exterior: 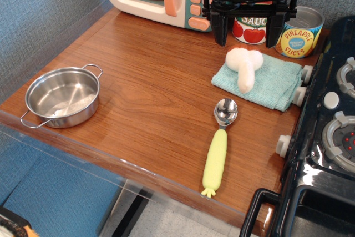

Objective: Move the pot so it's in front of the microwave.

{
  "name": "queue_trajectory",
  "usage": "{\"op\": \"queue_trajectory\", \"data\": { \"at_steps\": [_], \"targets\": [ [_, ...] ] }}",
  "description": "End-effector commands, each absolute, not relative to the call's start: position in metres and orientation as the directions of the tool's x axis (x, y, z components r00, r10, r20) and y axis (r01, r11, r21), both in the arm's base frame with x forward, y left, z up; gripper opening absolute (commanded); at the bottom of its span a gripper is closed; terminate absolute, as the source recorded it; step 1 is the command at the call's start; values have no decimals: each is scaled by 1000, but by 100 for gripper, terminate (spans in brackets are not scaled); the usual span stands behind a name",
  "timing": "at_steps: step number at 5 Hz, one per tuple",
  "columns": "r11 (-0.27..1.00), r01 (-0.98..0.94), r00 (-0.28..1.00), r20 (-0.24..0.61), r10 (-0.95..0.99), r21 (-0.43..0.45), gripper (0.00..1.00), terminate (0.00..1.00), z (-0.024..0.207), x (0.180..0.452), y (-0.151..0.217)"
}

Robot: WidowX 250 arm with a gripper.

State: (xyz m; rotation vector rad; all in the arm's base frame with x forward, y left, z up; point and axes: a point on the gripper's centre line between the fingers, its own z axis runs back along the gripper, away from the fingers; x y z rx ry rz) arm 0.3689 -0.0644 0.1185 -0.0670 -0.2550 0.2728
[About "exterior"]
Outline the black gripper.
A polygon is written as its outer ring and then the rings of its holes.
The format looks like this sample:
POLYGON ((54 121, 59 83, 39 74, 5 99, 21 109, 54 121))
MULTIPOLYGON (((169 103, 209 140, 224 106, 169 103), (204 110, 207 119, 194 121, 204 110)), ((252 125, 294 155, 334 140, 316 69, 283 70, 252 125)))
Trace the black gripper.
POLYGON ((224 47, 227 40, 226 17, 266 17, 266 47, 276 45, 283 23, 295 18, 297 0, 202 0, 202 15, 211 22, 215 42, 224 47))

